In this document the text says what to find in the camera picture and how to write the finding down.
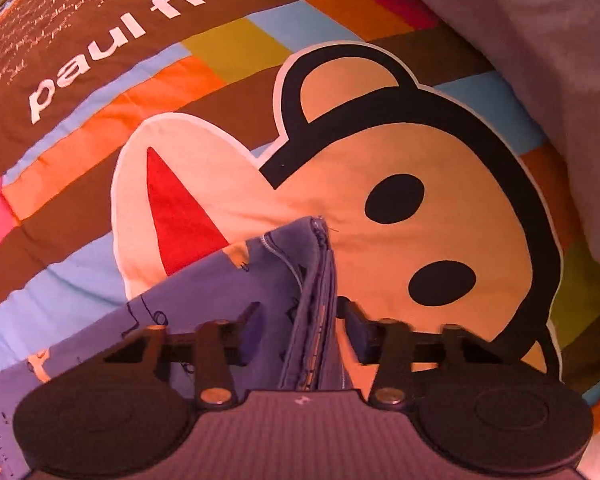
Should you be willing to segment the blue printed children's pants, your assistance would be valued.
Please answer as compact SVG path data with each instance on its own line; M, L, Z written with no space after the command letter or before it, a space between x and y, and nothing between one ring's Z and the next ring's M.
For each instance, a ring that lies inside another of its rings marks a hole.
M165 385L105 352L148 325L172 334L257 301L260 344L230 370L234 408L195 408L192 373ZM315 474L306 426L350 387L335 335L325 223L303 218L186 266L124 306L0 372L0 479L265 479Z

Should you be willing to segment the colourful paul frank bedspread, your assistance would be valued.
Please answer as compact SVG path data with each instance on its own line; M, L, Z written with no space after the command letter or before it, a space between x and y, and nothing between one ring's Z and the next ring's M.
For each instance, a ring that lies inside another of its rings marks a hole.
M584 241L567 168L505 81L419 0L7 0L0 6L0 378L223 243L313 214L327 219L346 275L374 311L427 326L463 321L498 336L529 288L521 229L494 182L458 145L344 141L280 190L261 166L283 145L280 68L325 42L395 54L417 79L473 108L543 196L560 282L524 320L546 327L562 378L593 403L585 472L600 479L600 265ZM460 184L452 218L431 211L436 249L514 256L449 307L411 302L381 278L411 233L363 202L378 177L414 162Z

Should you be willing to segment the grey rumpled duvet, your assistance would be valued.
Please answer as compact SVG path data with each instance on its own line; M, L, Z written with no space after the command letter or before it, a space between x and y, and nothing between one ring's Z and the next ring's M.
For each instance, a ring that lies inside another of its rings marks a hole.
M565 159L600 263L600 0L422 0L477 47Z

